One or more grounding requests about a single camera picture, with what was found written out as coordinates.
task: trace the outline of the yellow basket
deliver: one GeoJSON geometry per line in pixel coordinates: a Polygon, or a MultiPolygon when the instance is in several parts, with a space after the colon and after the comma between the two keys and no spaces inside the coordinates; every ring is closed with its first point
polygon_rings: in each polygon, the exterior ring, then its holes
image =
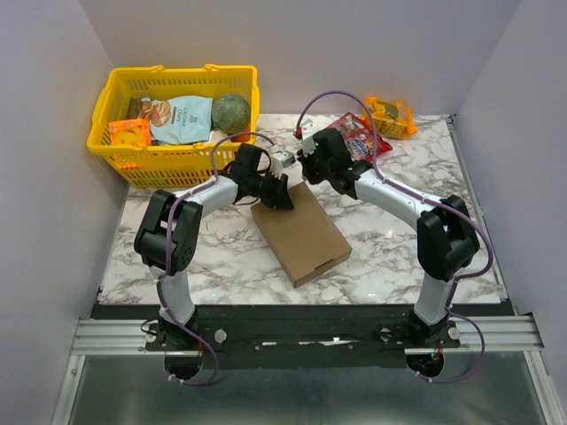
{"type": "MultiPolygon", "coordinates": [[[[208,180],[213,174],[212,143],[184,146],[113,146],[108,123],[127,118],[131,97],[167,100],[178,96],[216,99],[238,93],[252,107],[250,130],[255,131],[260,113],[258,72],[254,66],[205,65],[197,69],[117,68],[108,77],[92,116],[87,146],[101,155],[134,186],[186,187],[208,180]]],[[[240,143],[226,142],[215,154],[215,164],[223,169],[235,157],[240,143]]]]}

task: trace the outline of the cardboard box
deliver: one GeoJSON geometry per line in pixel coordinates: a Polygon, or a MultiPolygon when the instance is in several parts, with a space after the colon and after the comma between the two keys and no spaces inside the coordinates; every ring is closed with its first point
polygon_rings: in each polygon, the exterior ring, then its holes
{"type": "Polygon", "coordinates": [[[352,248],[305,183],[289,193],[293,211],[256,204],[252,217],[297,288],[348,259],[352,248]]]}

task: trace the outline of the red package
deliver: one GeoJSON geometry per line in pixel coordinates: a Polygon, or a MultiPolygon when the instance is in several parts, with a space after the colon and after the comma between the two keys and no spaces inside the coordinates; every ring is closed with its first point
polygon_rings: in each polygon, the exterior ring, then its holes
{"type": "MultiPolygon", "coordinates": [[[[374,137],[372,130],[356,115],[347,112],[328,128],[336,128],[345,139],[346,148],[351,152],[353,161],[365,159],[372,162],[372,150],[374,148],[374,137]]],[[[392,146],[378,136],[378,152],[382,153],[392,150],[392,146]]]]}

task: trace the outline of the marble surface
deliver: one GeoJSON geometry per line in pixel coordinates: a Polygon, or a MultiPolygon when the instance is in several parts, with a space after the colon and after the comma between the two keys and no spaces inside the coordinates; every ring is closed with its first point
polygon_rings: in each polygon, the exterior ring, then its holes
{"type": "MultiPolygon", "coordinates": [[[[296,151],[297,115],[261,115],[258,131],[296,151]]],[[[311,116],[326,127],[337,117],[311,116]]],[[[418,133],[391,140],[393,151],[378,157],[388,174],[416,189],[446,197],[469,194],[444,117],[416,117],[418,133]]],[[[258,145],[267,146],[258,141],[258,145]]],[[[299,163],[286,170],[290,185],[301,182],[299,163]]],[[[196,304],[397,304],[415,303],[423,270],[416,256],[416,234],[404,222],[374,205],[341,196],[325,182],[310,186],[327,214],[352,245],[351,257],[295,289],[252,220],[250,206],[231,206],[201,222],[197,252],[189,267],[196,304]]],[[[103,304],[157,304],[150,271],[133,242],[154,189],[130,188],[99,300],[103,304]]],[[[486,262],[483,250],[469,270],[486,262]]],[[[493,273],[460,283],[457,303],[498,303],[493,273]]]]}

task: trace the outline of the green melon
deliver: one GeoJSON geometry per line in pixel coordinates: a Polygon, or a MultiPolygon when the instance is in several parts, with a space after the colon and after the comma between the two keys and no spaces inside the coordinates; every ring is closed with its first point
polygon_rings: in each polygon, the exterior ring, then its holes
{"type": "Polygon", "coordinates": [[[236,93],[222,95],[213,104],[213,125],[227,135],[246,130],[250,115],[250,104],[236,93]]]}

